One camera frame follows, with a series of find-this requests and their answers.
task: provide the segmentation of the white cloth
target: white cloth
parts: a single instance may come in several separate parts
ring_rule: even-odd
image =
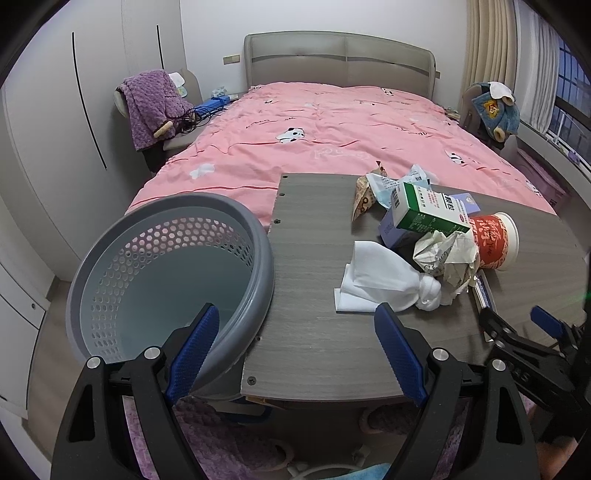
[[[439,281],[376,242],[355,242],[343,282],[335,289],[337,312],[374,312],[382,302],[395,312],[412,305],[430,311],[440,300]]]
[[[501,82],[489,82],[490,89],[491,89],[491,97],[494,99],[500,99],[503,97],[509,97],[511,100],[515,102],[515,98],[513,98],[513,93],[511,89]]]

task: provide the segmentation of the blue box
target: blue box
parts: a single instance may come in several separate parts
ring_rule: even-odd
[[[480,207],[469,193],[456,193],[455,195],[450,195],[450,197],[454,197],[456,200],[461,200],[468,215],[480,212]]]
[[[394,226],[392,209],[388,210],[380,222],[379,234],[387,248],[413,244],[424,235],[424,233],[411,232],[410,230],[405,230],[404,228],[396,228]]]

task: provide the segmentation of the purple fleece jacket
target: purple fleece jacket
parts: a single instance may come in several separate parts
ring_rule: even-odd
[[[180,116],[193,107],[180,97],[164,70],[150,70],[126,78],[118,90],[127,101],[131,135],[137,151],[174,137],[174,128],[159,139],[154,138],[154,132],[172,117]]]

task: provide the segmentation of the screw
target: screw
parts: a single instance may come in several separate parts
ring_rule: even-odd
[[[436,348],[433,351],[433,356],[440,362],[444,362],[449,358],[449,353],[447,353],[447,351],[445,351],[443,348]]]
[[[160,355],[160,348],[157,346],[151,346],[144,352],[144,357],[148,360],[154,360],[154,358],[158,358],[158,355]]]
[[[100,357],[99,356],[90,357],[88,359],[88,361],[86,362],[86,366],[88,368],[96,368],[99,365],[100,365]]]
[[[495,358],[492,361],[492,366],[495,370],[498,370],[499,372],[502,372],[505,370],[505,368],[507,368],[505,362],[503,360],[499,360],[498,358]]]

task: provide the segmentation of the gray wood panel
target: gray wood panel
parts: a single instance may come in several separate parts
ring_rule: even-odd
[[[377,205],[352,226],[355,177],[285,175],[273,214],[281,223],[271,224],[269,233],[275,293],[260,340],[246,357],[242,394],[300,401],[401,396],[372,315],[336,313],[333,298],[353,242],[376,240],[385,210]],[[506,272],[487,271],[499,314],[520,334],[546,344],[551,339],[529,320],[534,305],[569,323],[582,322],[586,266],[560,219],[505,200],[473,196],[483,214],[506,212],[519,230],[516,263]],[[482,362],[487,356],[471,294],[461,294],[451,306],[433,312],[412,307],[399,316],[432,347],[444,347],[459,360]],[[249,377],[256,378],[254,385],[248,384]]]

